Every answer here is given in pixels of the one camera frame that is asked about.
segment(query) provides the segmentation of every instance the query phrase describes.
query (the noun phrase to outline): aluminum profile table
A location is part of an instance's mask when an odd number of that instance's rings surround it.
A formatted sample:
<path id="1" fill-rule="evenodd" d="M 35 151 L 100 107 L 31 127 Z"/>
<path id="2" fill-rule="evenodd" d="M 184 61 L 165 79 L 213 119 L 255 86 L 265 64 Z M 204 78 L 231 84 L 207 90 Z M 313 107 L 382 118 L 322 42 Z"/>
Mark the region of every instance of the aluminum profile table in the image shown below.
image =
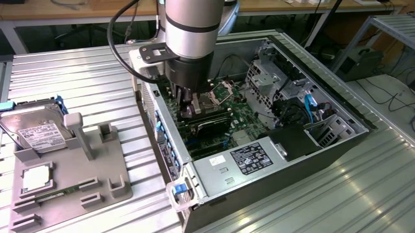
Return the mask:
<path id="1" fill-rule="evenodd" d="M 379 30 L 391 35 L 396 40 L 406 44 L 415 50 L 415 17 L 411 15 L 391 15 L 391 16 L 370 16 L 364 21 L 354 39 L 351 40 L 347 48 L 336 57 L 332 63 L 331 70 L 338 72 L 348 53 L 356 47 L 360 39 L 363 38 L 370 26 L 375 26 Z M 370 40 L 368 44 L 372 45 L 376 38 Z"/>
<path id="2" fill-rule="evenodd" d="M 327 169 L 197 232 L 414 232 L 414 140 L 285 34 L 275 31 L 264 34 L 276 36 L 379 129 Z M 121 56 L 127 58 L 127 51 L 136 48 L 120 47 Z M 108 48 L 16 56 L 12 76 L 5 79 L 11 80 L 9 88 L 5 88 L 9 99 L 43 98 L 59 91 L 71 111 L 85 114 L 87 129 L 99 122 L 116 125 L 132 180 L 135 193 L 129 200 L 41 232 L 181 232 L 143 131 L 144 122 L 131 99 L 129 75 Z M 3 138 L 0 233 L 8 231 L 9 177 L 15 159 L 11 146 L 11 141 Z"/>

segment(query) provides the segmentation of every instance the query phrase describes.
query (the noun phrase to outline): hard drive label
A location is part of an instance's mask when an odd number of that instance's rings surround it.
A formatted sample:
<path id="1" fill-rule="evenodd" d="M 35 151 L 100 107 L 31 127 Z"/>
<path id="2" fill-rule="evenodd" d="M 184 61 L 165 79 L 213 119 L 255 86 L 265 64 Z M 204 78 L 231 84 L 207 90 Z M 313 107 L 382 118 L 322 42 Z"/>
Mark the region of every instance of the hard drive label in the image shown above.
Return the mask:
<path id="1" fill-rule="evenodd" d="M 257 142 L 231 151 L 231 155 L 244 175 L 249 175 L 273 164 Z"/>
<path id="2" fill-rule="evenodd" d="M 19 130 L 19 134 L 35 150 L 45 149 L 65 143 L 55 123 Z"/>

